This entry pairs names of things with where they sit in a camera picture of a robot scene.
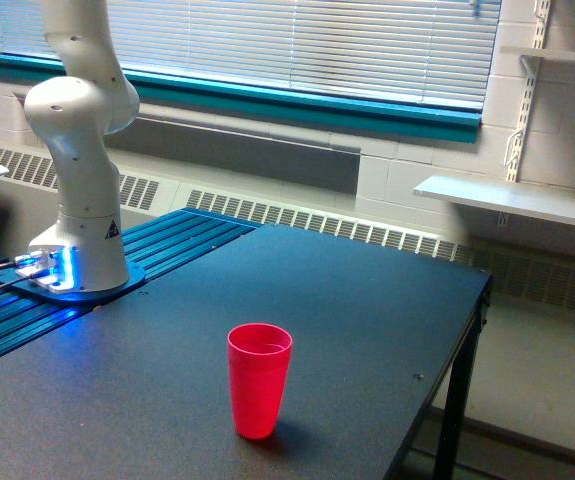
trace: cup rim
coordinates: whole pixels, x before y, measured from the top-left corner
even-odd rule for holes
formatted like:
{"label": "cup rim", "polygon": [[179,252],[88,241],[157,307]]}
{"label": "cup rim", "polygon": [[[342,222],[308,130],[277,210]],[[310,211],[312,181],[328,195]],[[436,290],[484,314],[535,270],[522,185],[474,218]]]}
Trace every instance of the cup rim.
{"label": "cup rim", "polygon": [[[285,335],[287,335],[287,338],[289,339],[289,343],[287,344],[286,347],[283,347],[282,350],[279,350],[277,352],[269,352],[269,353],[257,353],[257,352],[250,352],[249,350],[244,350],[240,347],[238,347],[237,345],[234,345],[234,343],[231,341],[231,335],[238,330],[239,328],[244,328],[244,327],[252,327],[252,326],[263,326],[263,327],[271,327],[274,328],[276,330],[280,330],[282,333],[284,333]],[[294,339],[292,338],[291,334],[285,330],[284,328],[281,328],[277,325],[272,325],[271,323],[263,323],[263,322],[252,322],[252,323],[243,323],[241,325],[236,325],[234,328],[232,328],[229,333],[227,334],[227,343],[229,344],[230,347],[232,347],[233,349],[241,352],[241,353],[246,353],[247,355],[257,355],[257,356],[271,356],[271,355],[278,355],[281,353],[286,352],[287,350],[289,350],[292,346],[292,344],[294,343]]]}

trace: table leg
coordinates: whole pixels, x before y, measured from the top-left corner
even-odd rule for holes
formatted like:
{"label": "table leg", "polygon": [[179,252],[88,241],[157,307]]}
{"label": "table leg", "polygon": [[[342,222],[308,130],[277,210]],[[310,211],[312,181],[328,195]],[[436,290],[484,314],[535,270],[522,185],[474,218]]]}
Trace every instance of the table leg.
{"label": "table leg", "polygon": [[451,367],[443,426],[440,432],[438,452],[436,453],[436,463],[434,464],[434,480],[450,480],[454,471],[458,439],[465,417],[469,384],[471,383],[478,336],[482,325],[481,310],[482,308],[476,313],[474,325],[469,329],[469,333],[467,333],[467,337]]}

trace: shelf bracket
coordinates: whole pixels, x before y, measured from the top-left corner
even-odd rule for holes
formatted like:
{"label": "shelf bracket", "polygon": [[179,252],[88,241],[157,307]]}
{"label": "shelf bracket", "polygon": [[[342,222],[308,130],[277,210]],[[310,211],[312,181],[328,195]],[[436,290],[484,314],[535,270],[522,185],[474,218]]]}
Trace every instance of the shelf bracket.
{"label": "shelf bracket", "polygon": [[[532,48],[543,48],[545,45],[545,35],[547,34],[547,22],[549,20],[549,11],[551,9],[551,0],[536,0],[534,2],[534,16],[537,19],[536,33],[532,42]],[[540,70],[541,59],[520,56],[520,62],[525,67],[527,78],[525,79],[525,88],[520,104],[520,113],[516,129],[507,139],[505,149],[504,165],[507,167],[505,180],[508,182],[518,182],[520,174],[520,162],[523,157],[523,149],[527,138],[527,127],[531,114],[532,102],[536,90],[536,81]],[[509,214],[498,212],[497,225],[506,227],[509,224]]]}
{"label": "shelf bracket", "polygon": [[523,64],[528,78],[538,78],[541,60],[542,58],[530,57],[528,55],[520,56],[520,63]]}

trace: black table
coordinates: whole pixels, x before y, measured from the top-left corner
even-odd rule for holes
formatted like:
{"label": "black table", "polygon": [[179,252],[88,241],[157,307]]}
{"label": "black table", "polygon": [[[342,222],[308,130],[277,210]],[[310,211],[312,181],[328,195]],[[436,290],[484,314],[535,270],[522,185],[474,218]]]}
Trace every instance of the black table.
{"label": "black table", "polygon": [[[486,273],[265,226],[0,358],[0,478],[370,479],[395,473],[453,361],[453,468]],[[261,443],[232,429],[226,334],[294,336]]]}

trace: warning label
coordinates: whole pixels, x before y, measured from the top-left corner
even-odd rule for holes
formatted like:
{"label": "warning label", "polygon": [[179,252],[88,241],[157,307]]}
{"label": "warning label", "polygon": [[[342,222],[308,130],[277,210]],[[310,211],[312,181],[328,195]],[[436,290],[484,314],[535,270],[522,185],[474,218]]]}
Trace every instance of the warning label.
{"label": "warning label", "polygon": [[118,230],[118,225],[116,225],[116,222],[112,220],[111,225],[109,226],[109,230],[107,230],[107,235],[105,235],[105,240],[117,237],[118,235],[120,235],[120,230]]}

